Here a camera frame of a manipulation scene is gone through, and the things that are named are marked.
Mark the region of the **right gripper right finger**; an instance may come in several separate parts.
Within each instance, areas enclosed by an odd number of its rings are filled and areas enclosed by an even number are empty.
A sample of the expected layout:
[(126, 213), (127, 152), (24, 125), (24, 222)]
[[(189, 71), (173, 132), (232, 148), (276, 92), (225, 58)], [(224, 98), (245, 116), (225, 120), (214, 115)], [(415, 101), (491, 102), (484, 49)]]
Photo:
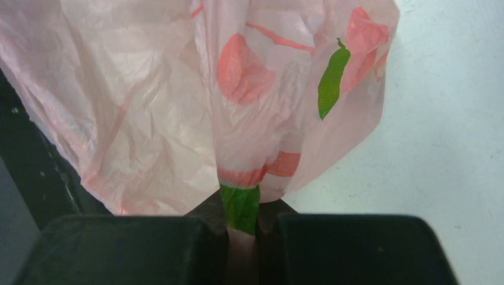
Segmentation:
[(396, 214), (300, 214), (260, 205), (260, 284), (456, 284), (431, 227)]

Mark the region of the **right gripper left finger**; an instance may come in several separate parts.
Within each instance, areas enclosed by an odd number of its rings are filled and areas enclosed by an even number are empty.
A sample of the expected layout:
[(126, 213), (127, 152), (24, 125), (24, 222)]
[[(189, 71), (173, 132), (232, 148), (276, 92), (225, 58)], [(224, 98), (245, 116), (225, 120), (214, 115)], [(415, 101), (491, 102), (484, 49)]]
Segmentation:
[(65, 216), (43, 228), (15, 284), (223, 284), (228, 235), (214, 193), (184, 216)]

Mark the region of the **pink plastic grocery bag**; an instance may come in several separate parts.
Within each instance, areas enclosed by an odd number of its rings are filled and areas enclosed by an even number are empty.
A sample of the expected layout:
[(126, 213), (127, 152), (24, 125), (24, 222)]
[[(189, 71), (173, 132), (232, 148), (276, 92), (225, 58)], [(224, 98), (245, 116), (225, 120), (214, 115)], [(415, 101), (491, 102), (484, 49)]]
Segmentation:
[(394, 1), (2, 1), (1, 68), (30, 120), (118, 215), (229, 227), (380, 122)]

